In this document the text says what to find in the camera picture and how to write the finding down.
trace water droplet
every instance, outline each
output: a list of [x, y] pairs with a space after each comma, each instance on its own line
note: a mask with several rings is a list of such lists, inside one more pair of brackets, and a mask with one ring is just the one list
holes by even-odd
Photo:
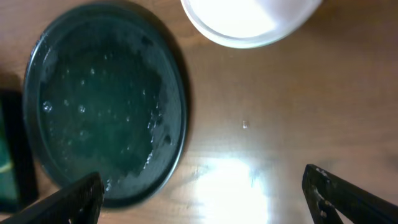
[[88, 131], [86, 131], [86, 130], [81, 130], [79, 132], [79, 135], [80, 135], [80, 140], [81, 141], [86, 141], [90, 137], [90, 133]]
[[51, 110], [52, 110], [51, 103], [49, 101], [44, 102], [43, 103], [43, 111], [46, 113], [49, 113], [49, 112], [51, 112]]
[[80, 113], [84, 113], [86, 111], [86, 108], [83, 105], [79, 105], [78, 110]]
[[148, 155], [147, 162], [145, 163], [143, 169], [145, 169], [147, 167], [147, 165], [149, 164], [149, 161], [150, 161], [151, 158], [152, 158], [152, 152], [150, 152], [150, 154]]
[[243, 122], [242, 122], [242, 128], [243, 128], [243, 129], [249, 128], [249, 121], [243, 121]]
[[106, 189], [105, 189], [106, 191], [111, 190], [111, 187], [112, 187], [111, 182], [112, 182], [111, 179], [108, 179], [108, 180], [106, 181], [106, 185], [107, 185], [107, 187], [106, 187]]

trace wet plate surface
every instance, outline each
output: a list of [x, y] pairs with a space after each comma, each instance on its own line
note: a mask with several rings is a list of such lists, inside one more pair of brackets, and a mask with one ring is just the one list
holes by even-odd
[[79, 7], [47, 28], [27, 69], [24, 110], [52, 178], [63, 186], [99, 171], [108, 207], [159, 189], [185, 136], [172, 54], [143, 18], [116, 4]]

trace plate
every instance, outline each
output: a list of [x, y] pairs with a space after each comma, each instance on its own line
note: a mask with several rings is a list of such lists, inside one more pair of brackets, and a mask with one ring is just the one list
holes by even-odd
[[152, 196], [183, 149], [187, 106], [174, 56], [140, 7], [102, 2], [52, 22], [24, 82], [30, 145], [61, 187], [98, 171], [105, 207]]

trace green object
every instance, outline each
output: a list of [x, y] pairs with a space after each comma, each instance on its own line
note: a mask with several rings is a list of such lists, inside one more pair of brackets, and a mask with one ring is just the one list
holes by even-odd
[[145, 14], [109, 2], [73, 9], [44, 31], [27, 68], [25, 125], [44, 169], [61, 187], [99, 172], [105, 207], [153, 195], [185, 139], [180, 73]]
[[22, 121], [22, 96], [0, 90], [0, 212], [18, 212], [38, 195]]
[[16, 204], [19, 199], [17, 183], [14, 178], [4, 125], [2, 101], [0, 99], [0, 201]]

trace wood grain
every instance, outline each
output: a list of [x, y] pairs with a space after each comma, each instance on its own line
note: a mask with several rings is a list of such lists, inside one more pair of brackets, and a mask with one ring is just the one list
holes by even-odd
[[[0, 87], [20, 87], [40, 33], [84, 2], [0, 2]], [[247, 50], [204, 38], [179, 0], [136, 2], [183, 53], [188, 139], [164, 189], [99, 223], [311, 223], [309, 163], [398, 204], [398, 2], [327, 0], [292, 35]], [[57, 190], [39, 164], [37, 175], [41, 197]]]

